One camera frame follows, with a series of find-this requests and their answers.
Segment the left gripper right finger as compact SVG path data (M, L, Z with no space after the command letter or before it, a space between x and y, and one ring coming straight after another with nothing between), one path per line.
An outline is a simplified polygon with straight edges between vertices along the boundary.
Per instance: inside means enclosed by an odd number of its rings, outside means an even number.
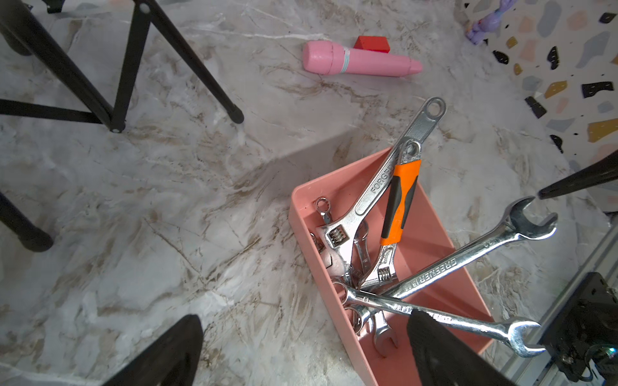
M407 334L422 385L513 384L423 311L412 312Z

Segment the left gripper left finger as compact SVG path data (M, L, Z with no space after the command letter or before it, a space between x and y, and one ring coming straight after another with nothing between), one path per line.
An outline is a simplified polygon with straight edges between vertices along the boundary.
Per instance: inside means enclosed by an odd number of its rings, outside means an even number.
M192 385L203 342L199 317L185 315L106 384Z

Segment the long open-end wrench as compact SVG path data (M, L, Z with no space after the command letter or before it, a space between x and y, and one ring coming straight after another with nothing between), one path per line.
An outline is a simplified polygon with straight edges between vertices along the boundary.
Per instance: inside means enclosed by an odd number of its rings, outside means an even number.
M412 316L413 313L424 312L436 322L460 331L466 331L487 338L495 339L509 347L516 355L523 358L531 358L546 352L545 346L540 344L526 343L525 333L529 329L540 328L541 325L533 320L525 318L510 318L506 321L486 322L473 318L466 318L450 314L440 310L432 310L426 307L413 305L398 299L388 298L381 295L368 293L354 289L346 284L336 281L336 292L343 292L340 296L343 305L364 306L374 310L381 310L391 314Z
M528 220L524 214L524 210L534 200L534 196L526 196L512 202L507 206L501 220L492 230L426 267L416 275L391 286L382 295L404 300L504 244L522 240L540 241L553 236L558 222L556 212L548 215L539 225Z

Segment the orange handled adjustable wrench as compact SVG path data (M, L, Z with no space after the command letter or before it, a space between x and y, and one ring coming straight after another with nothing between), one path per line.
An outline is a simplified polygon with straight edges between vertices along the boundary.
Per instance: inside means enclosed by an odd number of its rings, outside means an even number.
M397 280L394 257L407 222L422 164L421 144L409 140L401 146L389 185L389 200L381 231L378 259L357 288L371 292Z

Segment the pink plastic storage box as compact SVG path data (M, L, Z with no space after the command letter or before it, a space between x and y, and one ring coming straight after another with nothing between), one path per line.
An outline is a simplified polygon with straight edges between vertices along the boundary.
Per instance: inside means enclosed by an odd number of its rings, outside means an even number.
M320 196L327 197L332 204L334 218L340 218L365 190L388 153L388 150L380 151L297 186L291 193L288 219L320 296L362 382L366 385L418 385L420 379L407 337L407 319L402 315L387 316L389 325L397 334L399 346L387 344L386 356L380 355L374 348L372 335L356 335L310 236L311 232L323 225L322 217L315 210L315 201ZM417 187L410 219L407 220L402 241L396 251L398 277L409 278L451 254L454 249L423 188ZM421 307L467 318L493 320L475 283L465 270L447 276L407 300Z

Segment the large silver adjustable wrench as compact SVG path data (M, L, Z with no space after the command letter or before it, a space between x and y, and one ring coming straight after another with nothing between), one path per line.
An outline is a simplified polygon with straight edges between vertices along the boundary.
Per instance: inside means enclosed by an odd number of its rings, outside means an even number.
M435 96L427 99L353 206L339 219L315 230L323 241L324 250L320 257L331 278L348 278L351 275L353 238L361 222L386 192L399 156L407 152L408 143L412 144L410 153L418 154L420 146L446 112L447 104L443 98Z

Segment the size 14 combination wrench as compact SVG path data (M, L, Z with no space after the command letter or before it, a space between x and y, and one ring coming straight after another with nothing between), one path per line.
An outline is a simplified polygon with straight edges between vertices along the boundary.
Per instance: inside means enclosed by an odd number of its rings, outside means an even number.
M330 224L332 222L330 201L326 197L321 196L315 201L314 206L324 223L326 225Z

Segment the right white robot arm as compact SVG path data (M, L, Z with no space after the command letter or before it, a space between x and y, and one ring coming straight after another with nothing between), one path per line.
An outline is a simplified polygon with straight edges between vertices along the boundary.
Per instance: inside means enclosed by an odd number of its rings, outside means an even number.
M552 199L617 180L617 154L618 151L614 151L590 167L541 189L538 198Z

